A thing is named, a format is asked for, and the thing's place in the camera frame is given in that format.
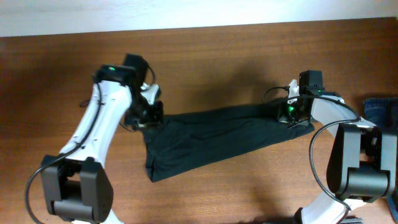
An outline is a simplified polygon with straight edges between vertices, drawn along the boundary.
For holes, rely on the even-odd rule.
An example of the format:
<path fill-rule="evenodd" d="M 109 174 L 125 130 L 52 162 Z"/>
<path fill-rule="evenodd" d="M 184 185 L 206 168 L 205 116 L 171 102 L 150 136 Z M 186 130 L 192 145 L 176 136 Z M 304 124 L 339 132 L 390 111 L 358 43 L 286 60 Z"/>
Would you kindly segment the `black nike t-shirt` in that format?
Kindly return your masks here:
<path fill-rule="evenodd" d="M 256 104 L 166 115 L 160 128 L 142 132 L 147 176 L 157 182 L 315 129 L 311 124 L 281 123 L 277 113 L 276 105 Z"/>

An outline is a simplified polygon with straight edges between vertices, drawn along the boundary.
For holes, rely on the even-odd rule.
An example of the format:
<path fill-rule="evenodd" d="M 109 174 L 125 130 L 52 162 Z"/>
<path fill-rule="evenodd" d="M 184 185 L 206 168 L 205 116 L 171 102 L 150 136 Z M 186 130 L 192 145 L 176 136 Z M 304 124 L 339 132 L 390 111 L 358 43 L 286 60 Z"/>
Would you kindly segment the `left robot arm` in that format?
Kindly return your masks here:
<path fill-rule="evenodd" d="M 153 70 L 140 55 L 122 65 L 102 65 L 93 76 L 87 109 L 56 156 L 43 158 L 39 174 L 51 215 L 71 223 L 120 223 L 112 210 L 114 190 L 105 172 L 109 146 L 121 121 L 134 131 L 163 123 L 160 87 L 145 83 Z"/>

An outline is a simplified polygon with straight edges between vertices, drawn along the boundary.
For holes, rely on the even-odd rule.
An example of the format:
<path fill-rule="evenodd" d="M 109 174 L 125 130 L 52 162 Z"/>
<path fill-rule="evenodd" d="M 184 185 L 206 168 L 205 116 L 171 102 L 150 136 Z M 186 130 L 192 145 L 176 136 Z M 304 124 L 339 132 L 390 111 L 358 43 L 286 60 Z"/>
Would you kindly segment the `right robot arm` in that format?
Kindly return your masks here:
<path fill-rule="evenodd" d="M 391 196 L 396 188 L 397 133 L 362 118 L 336 92 L 326 91 L 318 70 L 301 72 L 285 89 L 278 120 L 290 128 L 319 122 L 308 155 L 321 194 L 298 209 L 294 223 L 347 223 L 355 209 Z M 334 143 L 323 185 L 313 160 L 315 140 L 328 131 Z"/>

